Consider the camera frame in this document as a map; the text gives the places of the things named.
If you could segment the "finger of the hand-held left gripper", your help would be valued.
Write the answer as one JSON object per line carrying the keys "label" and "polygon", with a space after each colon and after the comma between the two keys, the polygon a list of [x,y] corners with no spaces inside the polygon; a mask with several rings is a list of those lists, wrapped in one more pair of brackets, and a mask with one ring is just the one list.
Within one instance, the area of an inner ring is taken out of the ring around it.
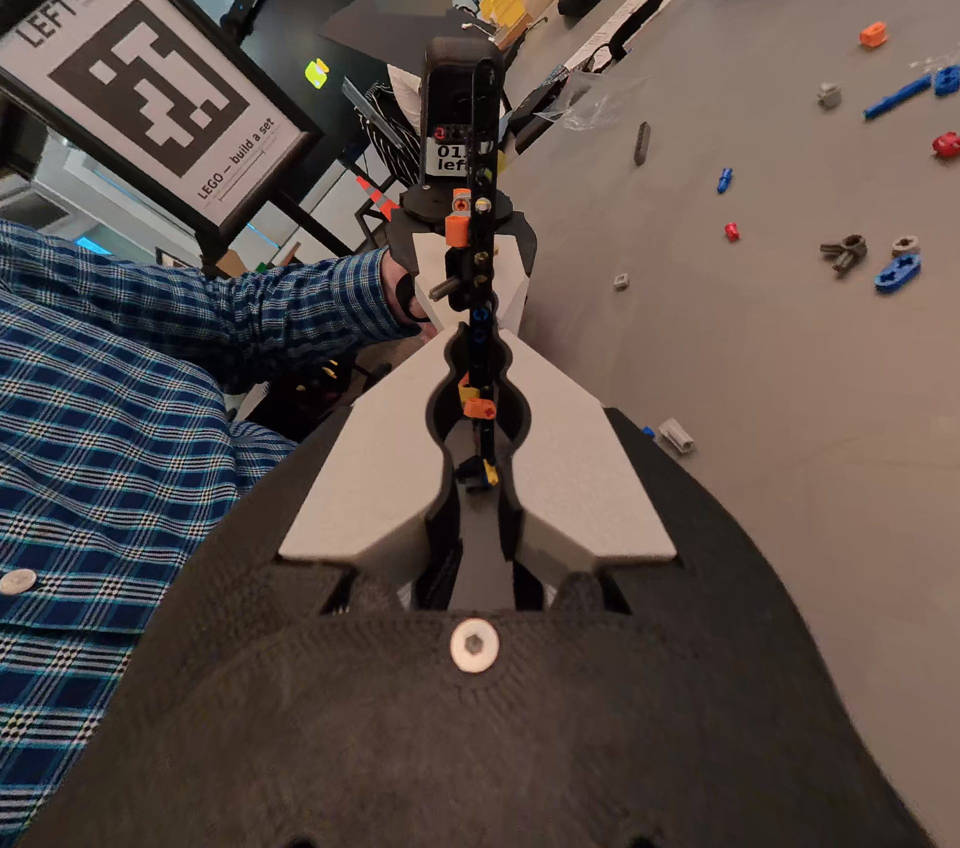
{"label": "finger of the hand-held left gripper", "polygon": [[461,314],[450,306],[450,299],[432,300],[429,291],[448,279],[446,254],[448,245],[443,236],[432,233],[416,233],[413,236],[415,260],[418,272],[413,275],[414,297],[429,317],[431,327],[422,323],[421,336],[443,335],[455,331],[461,322]]}
{"label": "finger of the hand-held left gripper", "polygon": [[523,266],[515,236],[494,236],[493,275],[498,328],[518,333],[522,326],[530,277]]}

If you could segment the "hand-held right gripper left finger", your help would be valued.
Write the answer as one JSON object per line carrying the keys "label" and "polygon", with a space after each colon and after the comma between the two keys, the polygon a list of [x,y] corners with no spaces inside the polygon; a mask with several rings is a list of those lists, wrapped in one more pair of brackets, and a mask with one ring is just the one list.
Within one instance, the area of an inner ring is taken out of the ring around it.
{"label": "hand-held right gripper left finger", "polygon": [[465,337],[462,325],[441,331],[353,403],[280,559],[411,584],[420,608],[450,605],[463,543],[447,441],[464,418]]}

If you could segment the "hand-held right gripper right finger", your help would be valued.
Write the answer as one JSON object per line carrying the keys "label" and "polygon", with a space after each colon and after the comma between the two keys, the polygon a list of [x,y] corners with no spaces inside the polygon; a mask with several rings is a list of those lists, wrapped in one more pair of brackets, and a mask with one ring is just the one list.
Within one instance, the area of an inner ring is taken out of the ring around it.
{"label": "hand-held right gripper right finger", "polygon": [[596,397],[505,329],[495,379],[499,539],[516,608],[542,609],[570,575],[677,558]]}

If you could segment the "black lego chassis assembly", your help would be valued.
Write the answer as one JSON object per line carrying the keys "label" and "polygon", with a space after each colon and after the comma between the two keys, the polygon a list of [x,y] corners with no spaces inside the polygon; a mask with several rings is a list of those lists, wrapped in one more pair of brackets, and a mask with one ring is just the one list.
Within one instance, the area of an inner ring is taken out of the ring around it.
{"label": "black lego chassis assembly", "polygon": [[439,167],[454,170],[462,180],[453,185],[452,210],[444,221],[446,277],[427,294],[431,302],[447,301],[454,312],[466,315],[466,368],[459,388],[462,414],[473,427],[475,455],[459,468],[458,478],[474,479],[485,487],[499,482],[493,361],[496,135],[477,124],[435,129]]}

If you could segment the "black curved lego panel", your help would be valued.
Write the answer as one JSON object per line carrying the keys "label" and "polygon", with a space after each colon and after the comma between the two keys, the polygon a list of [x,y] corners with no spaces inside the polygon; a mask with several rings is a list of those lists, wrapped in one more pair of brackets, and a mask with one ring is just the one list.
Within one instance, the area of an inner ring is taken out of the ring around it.
{"label": "black curved lego panel", "polygon": [[639,33],[642,26],[661,9],[665,0],[646,0],[634,10],[611,35],[607,48],[613,62],[621,61],[626,54],[627,43]]}

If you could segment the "dark grey lego connector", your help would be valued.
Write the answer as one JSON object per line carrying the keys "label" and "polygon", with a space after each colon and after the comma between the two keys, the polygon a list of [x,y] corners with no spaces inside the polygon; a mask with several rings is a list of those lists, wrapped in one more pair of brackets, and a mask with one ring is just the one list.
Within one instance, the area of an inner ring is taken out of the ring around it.
{"label": "dark grey lego connector", "polygon": [[831,261],[837,279],[846,278],[868,255],[868,243],[861,234],[850,234],[838,242],[821,242],[819,251]]}

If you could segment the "long blue lego axle pin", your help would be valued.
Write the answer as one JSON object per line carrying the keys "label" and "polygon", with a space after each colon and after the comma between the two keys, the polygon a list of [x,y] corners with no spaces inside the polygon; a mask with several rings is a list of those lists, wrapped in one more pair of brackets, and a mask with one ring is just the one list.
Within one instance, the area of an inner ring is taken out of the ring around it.
{"label": "long blue lego axle pin", "polygon": [[863,111],[864,121],[871,122],[878,119],[903,105],[906,101],[927,92],[931,89],[932,85],[933,75],[930,73],[924,74],[865,108]]}

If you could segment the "person's left hand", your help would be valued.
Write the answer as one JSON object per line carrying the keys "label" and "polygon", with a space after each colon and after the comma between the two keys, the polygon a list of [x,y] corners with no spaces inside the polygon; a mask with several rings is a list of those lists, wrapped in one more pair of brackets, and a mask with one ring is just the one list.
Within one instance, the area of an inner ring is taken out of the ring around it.
{"label": "person's left hand", "polygon": [[422,341],[438,335],[416,293],[414,276],[398,263],[389,248],[383,249],[379,263],[382,290],[391,316],[408,333],[416,332]]}

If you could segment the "orange traffic cone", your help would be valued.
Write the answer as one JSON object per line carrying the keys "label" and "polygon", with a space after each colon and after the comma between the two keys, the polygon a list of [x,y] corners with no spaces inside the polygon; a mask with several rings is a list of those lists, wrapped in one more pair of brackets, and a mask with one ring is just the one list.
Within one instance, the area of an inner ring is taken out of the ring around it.
{"label": "orange traffic cone", "polygon": [[380,218],[384,222],[391,220],[394,211],[400,209],[399,203],[382,192],[375,183],[365,175],[356,174],[355,180],[366,194],[366,201],[355,213],[358,221],[365,218]]}

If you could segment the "black box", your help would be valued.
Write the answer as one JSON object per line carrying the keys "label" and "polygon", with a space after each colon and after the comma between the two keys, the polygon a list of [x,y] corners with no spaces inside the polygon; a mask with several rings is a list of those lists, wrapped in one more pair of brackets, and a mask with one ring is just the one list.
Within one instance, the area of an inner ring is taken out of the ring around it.
{"label": "black box", "polygon": [[521,155],[552,126],[546,110],[559,98],[567,84],[566,77],[536,87],[508,117],[508,133],[513,137],[514,152]]}

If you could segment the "black sign stand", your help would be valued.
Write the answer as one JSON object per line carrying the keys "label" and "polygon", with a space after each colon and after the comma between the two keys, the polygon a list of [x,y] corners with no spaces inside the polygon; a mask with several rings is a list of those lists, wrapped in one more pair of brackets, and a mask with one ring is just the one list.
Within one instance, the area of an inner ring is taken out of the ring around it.
{"label": "black sign stand", "polygon": [[[273,186],[267,194],[266,200],[276,207],[283,216],[292,220],[295,228],[306,231],[333,257],[348,257],[377,248],[374,242],[368,240],[361,242],[357,247],[350,247],[278,185]],[[258,207],[255,208],[252,205],[239,207],[221,225],[214,226],[210,230],[201,227],[196,231],[200,258],[199,268],[207,278],[234,277],[224,267],[224,259],[232,250],[236,238],[259,210]]]}

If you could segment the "clear plastic bag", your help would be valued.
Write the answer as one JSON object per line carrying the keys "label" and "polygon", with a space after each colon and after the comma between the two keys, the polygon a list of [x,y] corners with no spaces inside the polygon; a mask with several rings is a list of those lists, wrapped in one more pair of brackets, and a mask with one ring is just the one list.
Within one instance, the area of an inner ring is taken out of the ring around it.
{"label": "clear plastic bag", "polygon": [[554,103],[541,115],[571,131],[590,131],[617,124],[642,96],[651,77],[609,71],[568,75]]}

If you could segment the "paper instruction sheet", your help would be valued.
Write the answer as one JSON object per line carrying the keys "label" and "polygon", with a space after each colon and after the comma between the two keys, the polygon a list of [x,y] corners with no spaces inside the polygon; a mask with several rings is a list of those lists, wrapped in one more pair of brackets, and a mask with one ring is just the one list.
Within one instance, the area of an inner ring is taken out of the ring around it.
{"label": "paper instruction sheet", "polygon": [[563,72],[599,71],[622,58],[627,45],[672,0],[626,0],[580,49],[561,64]]}

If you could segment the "blue plaid shirt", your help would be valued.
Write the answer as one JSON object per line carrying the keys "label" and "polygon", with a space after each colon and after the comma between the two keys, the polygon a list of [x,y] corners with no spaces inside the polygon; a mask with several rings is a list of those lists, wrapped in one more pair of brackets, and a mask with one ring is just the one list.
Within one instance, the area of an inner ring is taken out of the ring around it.
{"label": "blue plaid shirt", "polygon": [[198,366],[2,292],[2,846],[102,722],[170,585],[290,443]]}

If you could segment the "framed marker sign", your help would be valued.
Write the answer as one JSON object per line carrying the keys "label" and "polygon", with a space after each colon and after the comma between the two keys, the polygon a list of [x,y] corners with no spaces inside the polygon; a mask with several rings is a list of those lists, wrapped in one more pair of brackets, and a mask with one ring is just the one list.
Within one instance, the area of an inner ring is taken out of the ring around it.
{"label": "framed marker sign", "polygon": [[1,0],[2,93],[229,246],[322,136],[194,0]]}

